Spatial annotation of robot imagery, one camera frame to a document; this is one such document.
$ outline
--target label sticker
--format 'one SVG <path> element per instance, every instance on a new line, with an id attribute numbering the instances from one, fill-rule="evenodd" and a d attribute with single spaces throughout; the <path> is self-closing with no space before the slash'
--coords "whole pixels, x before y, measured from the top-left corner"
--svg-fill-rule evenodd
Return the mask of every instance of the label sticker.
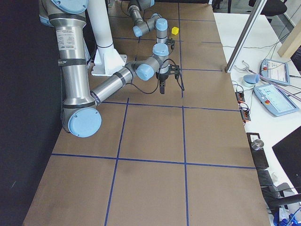
<path id="1" fill-rule="evenodd" d="M 59 50 L 76 50 L 75 31 L 56 31 L 57 44 Z"/>

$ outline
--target white pillar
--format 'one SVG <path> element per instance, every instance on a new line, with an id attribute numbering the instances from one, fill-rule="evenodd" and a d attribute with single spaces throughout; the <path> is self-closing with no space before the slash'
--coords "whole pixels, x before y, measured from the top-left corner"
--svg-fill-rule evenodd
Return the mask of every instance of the white pillar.
<path id="1" fill-rule="evenodd" d="M 114 48 L 105 0 L 90 0 L 87 11 L 97 43 L 92 74 L 111 76 L 125 65 L 126 56 Z"/>

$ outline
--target black band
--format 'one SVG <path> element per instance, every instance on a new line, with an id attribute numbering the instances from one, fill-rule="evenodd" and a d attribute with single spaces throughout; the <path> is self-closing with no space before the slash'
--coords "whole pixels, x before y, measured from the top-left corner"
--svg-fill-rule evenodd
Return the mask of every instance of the black band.
<path id="1" fill-rule="evenodd" d="M 87 103 L 87 104 L 82 104 L 82 105 L 63 105 L 63 108 L 67 108 L 67 109 L 76 109 L 76 108 L 85 108 L 85 107 L 90 107 L 95 105 L 95 101 L 91 102 L 91 103 Z"/>
<path id="2" fill-rule="evenodd" d="M 151 32 L 149 24 L 147 23 L 147 21 L 145 23 L 146 23 L 147 28 L 149 29 L 149 32 Z"/>
<path id="3" fill-rule="evenodd" d="M 152 55 L 151 57 L 158 61 L 160 67 L 163 65 L 163 61 L 160 59 L 160 57 L 157 55 Z"/>
<path id="4" fill-rule="evenodd" d="M 133 78 L 134 78 L 134 75 L 133 75 L 133 72 L 132 72 L 132 70 L 131 70 L 131 69 L 129 69 L 128 67 L 126 67 L 126 66 L 125 66 L 125 68 L 126 68 L 126 69 L 128 69 L 128 70 L 130 71 L 130 73 L 131 73 L 131 75 L 132 75 L 132 80 L 133 80 Z"/>
<path id="5" fill-rule="evenodd" d="M 100 105 L 102 102 L 100 101 L 99 97 L 96 95 L 95 92 L 93 92 L 92 90 L 90 91 L 90 95 L 95 99 L 97 105 Z"/>
<path id="6" fill-rule="evenodd" d="M 72 66 L 72 65 L 86 65 L 86 59 L 58 59 L 57 61 L 60 67 Z"/>
<path id="7" fill-rule="evenodd" d="M 157 39 L 166 39 L 167 37 L 165 37 L 165 38 L 159 38 L 159 37 L 157 37 Z"/>
<path id="8" fill-rule="evenodd" d="M 106 46 L 106 47 L 102 47 L 102 46 L 99 46 L 99 45 L 97 45 L 98 47 L 100 47 L 100 48 L 108 48 L 108 47 L 110 47 L 110 46 L 112 46 L 113 45 L 113 42 L 112 42 L 112 44 L 111 45 L 109 45 L 109 46 Z"/>
<path id="9" fill-rule="evenodd" d="M 126 80 L 124 79 L 122 74 L 120 74 L 119 72 L 115 72 L 114 75 L 116 75 L 118 78 L 120 78 L 120 80 L 122 81 L 122 86 L 124 86 L 126 84 Z"/>
<path id="10" fill-rule="evenodd" d="M 77 19 L 86 22 L 86 18 L 83 16 L 74 15 L 74 14 L 65 14 L 65 13 L 51 14 L 48 16 L 48 18 L 49 20 L 59 19 L 59 18 Z"/>

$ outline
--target brown table surface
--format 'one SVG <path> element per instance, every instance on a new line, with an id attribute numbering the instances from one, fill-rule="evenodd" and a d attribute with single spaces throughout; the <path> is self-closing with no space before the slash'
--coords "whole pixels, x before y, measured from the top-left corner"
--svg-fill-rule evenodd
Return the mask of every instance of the brown table surface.
<path id="1" fill-rule="evenodd" d="M 138 39 L 133 23 L 110 9 L 115 48 L 128 60 L 151 55 L 155 31 Z M 126 85 L 97 109 L 89 138 L 61 132 L 24 226 L 269 226 L 256 169 L 212 7 L 156 3 L 150 8 L 180 33 L 170 55 L 185 91 Z M 153 12 L 145 12 L 149 18 Z M 89 77 L 90 88 L 104 80 Z M 145 91 L 156 87 L 134 79 Z"/>

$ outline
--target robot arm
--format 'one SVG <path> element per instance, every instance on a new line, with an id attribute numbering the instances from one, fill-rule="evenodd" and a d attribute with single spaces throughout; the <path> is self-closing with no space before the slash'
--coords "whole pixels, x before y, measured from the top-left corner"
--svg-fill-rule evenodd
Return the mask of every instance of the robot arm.
<path id="1" fill-rule="evenodd" d="M 90 3 L 94 4 L 100 2 L 104 0 L 90 0 Z M 142 26 L 152 24 L 151 28 L 156 27 L 158 43 L 153 48 L 152 56 L 145 61 L 127 63 L 90 92 L 82 32 L 86 25 L 85 10 L 88 8 L 89 12 L 88 0 L 40 0 L 39 4 L 41 22 L 53 26 L 56 31 L 60 55 L 58 64 L 62 69 L 66 88 L 66 99 L 62 105 L 63 128 L 75 136 L 89 137 L 95 134 L 102 122 L 96 106 L 131 82 L 135 76 L 147 81 L 155 72 L 168 72 L 169 51 L 165 44 L 167 21 L 155 15 L 150 19 L 152 23 L 149 21 L 138 23 Z M 145 7 L 149 6 L 140 4 L 139 9 Z M 111 43 L 111 31 L 108 30 L 107 33 L 110 34 L 96 37 L 98 47 L 98 40 L 109 40 Z"/>
<path id="2" fill-rule="evenodd" d="M 149 20 L 144 21 L 140 14 L 140 11 L 152 7 L 154 3 L 154 0 L 131 0 L 127 12 L 134 22 L 133 31 L 136 37 L 141 37 L 156 29 L 157 43 L 165 43 L 167 40 L 167 20 L 155 13 Z"/>
<path id="3" fill-rule="evenodd" d="M 116 91 L 130 83 L 134 77 L 149 80 L 156 71 L 168 68 L 168 46 L 164 43 L 157 43 L 153 47 L 153 55 L 145 61 L 133 61 L 125 65 L 124 68 L 114 73 L 102 84 L 91 90 L 91 96 L 99 105 Z"/>

